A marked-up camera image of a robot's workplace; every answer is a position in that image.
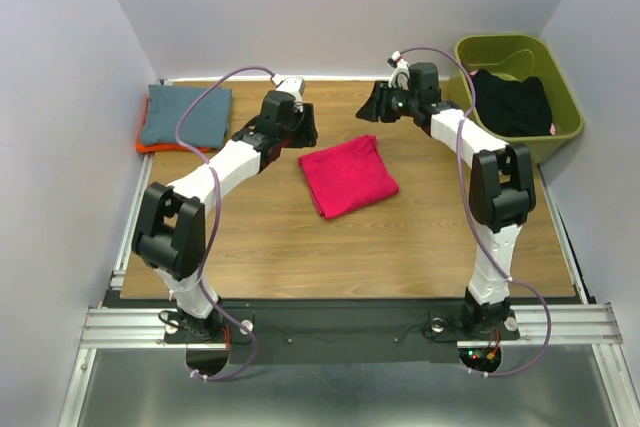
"stack of folded cloth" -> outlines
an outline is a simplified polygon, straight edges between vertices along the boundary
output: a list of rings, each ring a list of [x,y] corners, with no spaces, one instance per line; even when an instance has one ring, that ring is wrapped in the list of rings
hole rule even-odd
[[[140,153],[184,150],[176,143],[176,126],[182,114],[206,89],[150,85],[149,99],[136,150]],[[229,126],[231,91],[217,88],[187,116],[180,137],[202,151],[220,149]]]
[[[365,135],[298,159],[318,214],[333,219],[398,193],[374,135]]]

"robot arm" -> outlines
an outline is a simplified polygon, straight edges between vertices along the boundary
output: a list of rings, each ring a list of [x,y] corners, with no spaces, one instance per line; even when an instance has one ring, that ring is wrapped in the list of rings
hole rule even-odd
[[[304,80],[284,79],[267,93],[260,114],[236,132],[207,165],[196,168],[168,186],[154,183],[142,198],[132,250],[163,279],[175,297],[179,313],[192,332],[219,330],[211,303],[197,288],[198,269],[206,252],[205,217],[215,208],[215,183],[224,197],[244,180],[262,172],[283,148],[312,147],[318,134],[313,106],[302,102]],[[175,217],[175,224],[166,222]],[[206,283],[217,303],[220,299]]]
[[[403,62],[406,64],[398,52],[389,59],[392,67]],[[356,117],[370,122],[411,117],[427,135],[455,152],[463,111],[453,102],[442,101],[434,64],[412,64],[408,71],[407,89],[398,86],[396,71],[389,82],[376,82]],[[535,207],[530,153],[526,147],[509,145],[469,120],[463,125],[461,140],[461,157],[471,167],[469,205],[474,222],[483,244],[510,275],[516,239],[527,214]],[[478,247],[465,293],[463,324],[473,332],[504,320],[508,314],[508,283]]]

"blue-gray fabric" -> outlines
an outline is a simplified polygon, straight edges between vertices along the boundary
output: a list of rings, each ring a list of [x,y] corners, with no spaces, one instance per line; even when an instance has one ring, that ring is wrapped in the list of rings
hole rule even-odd
[[[142,145],[175,144],[176,125],[182,114],[204,88],[170,85],[149,86],[149,109],[142,132]],[[210,92],[187,116],[180,137],[195,147],[219,149],[229,125],[231,90],[217,88]]]

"plastic container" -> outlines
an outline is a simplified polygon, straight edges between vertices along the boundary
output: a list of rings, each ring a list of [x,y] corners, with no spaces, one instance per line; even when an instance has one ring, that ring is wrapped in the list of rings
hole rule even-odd
[[[509,143],[521,142],[529,147],[534,163],[538,164],[549,158],[558,147],[582,131],[582,114],[549,49],[540,40],[520,34],[466,37],[457,43],[455,56],[470,72],[486,69],[505,80],[523,81],[527,77],[538,77],[542,81],[556,135],[502,137],[482,124],[475,108],[472,114],[473,120],[480,127],[496,137]],[[467,110],[471,105],[471,93],[459,72],[453,73],[449,89],[451,100]]]

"black cloth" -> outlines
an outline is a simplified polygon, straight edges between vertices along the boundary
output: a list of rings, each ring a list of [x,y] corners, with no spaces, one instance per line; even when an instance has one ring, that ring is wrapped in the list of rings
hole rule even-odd
[[[551,107],[538,77],[503,80],[484,69],[473,76],[482,123],[504,137],[551,135]]]

